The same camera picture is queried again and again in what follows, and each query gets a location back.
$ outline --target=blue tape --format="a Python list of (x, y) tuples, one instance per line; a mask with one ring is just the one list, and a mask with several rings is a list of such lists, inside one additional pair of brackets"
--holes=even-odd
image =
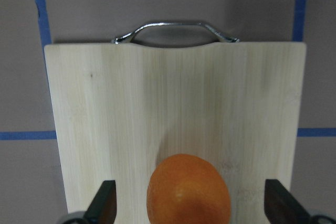
[(44, 46), (51, 44), (49, 20), (46, 0), (35, 0), (38, 10), (38, 26), (40, 30), (41, 45), (44, 55)]
[(298, 128), (297, 137), (336, 136), (336, 128)]
[(0, 132), (0, 140), (52, 140), (56, 131)]
[(306, 0), (295, 0), (292, 41), (303, 41), (304, 15)]

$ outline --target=gray wall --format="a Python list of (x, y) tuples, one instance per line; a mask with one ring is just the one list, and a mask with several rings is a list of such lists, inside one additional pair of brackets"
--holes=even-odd
[[(291, 41), (295, 0), (46, 0), (53, 42), (109, 41), (148, 20), (201, 19), (243, 41)], [(34, 0), (1, 0), (0, 132), (54, 130)], [(336, 127), (335, 0), (307, 0), (300, 127)], [(199, 31), (144, 31), (138, 41), (199, 44)], [(336, 137), (299, 137), (292, 193), (336, 215)], [(0, 223), (55, 223), (66, 213), (56, 140), (0, 141)]]

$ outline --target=wooden cutting board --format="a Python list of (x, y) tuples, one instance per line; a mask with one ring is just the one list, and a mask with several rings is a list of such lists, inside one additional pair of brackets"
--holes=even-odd
[(231, 223), (267, 223), (265, 179), (290, 186), (304, 44), (65, 44), (45, 54), (70, 212), (115, 179), (115, 222), (149, 223), (152, 172), (188, 153), (225, 179)]

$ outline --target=chrome handle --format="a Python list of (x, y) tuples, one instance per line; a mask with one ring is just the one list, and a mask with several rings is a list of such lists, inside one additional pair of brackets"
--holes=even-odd
[(132, 39), (143, 29), (152, 26), (201, 26), (209, 30), (212, 34), (214, 34), (220, 42), (239, 42), (239, 39), (229, 37), (224, 35), (221, 31), (216, 30), (213, 26), (204, 23), (204, 22), (157, 22), (157, 23), (146, 23), (135, 31), (128, 33), (121, 37), (114, 38), (111, 43), (120, 44), (120, 43), (128, 43), (131, 42)]

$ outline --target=orange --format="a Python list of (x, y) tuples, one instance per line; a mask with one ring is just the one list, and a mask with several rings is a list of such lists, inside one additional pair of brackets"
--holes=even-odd
[(153, 172), (147, 189), (147, 213), (151, 224), (228, 224), (230, 196), (212, 164), (177, 154)]

